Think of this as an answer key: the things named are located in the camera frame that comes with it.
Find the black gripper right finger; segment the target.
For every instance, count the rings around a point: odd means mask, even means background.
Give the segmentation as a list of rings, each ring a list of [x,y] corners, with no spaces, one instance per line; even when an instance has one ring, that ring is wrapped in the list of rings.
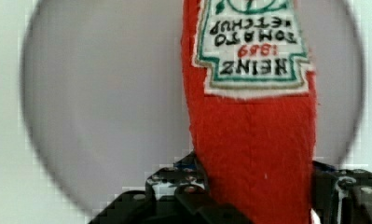
[[[372,173],[313,163],[312,209],[319,224],[372,224]]]

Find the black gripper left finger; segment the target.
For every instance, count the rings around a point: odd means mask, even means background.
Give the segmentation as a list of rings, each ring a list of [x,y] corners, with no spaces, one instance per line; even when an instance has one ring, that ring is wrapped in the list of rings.
[[[148,177],[143,190],[120,194],[89,224],[253,224],[253,221],[234,205],[213,199],[205,170],[191,152]]]

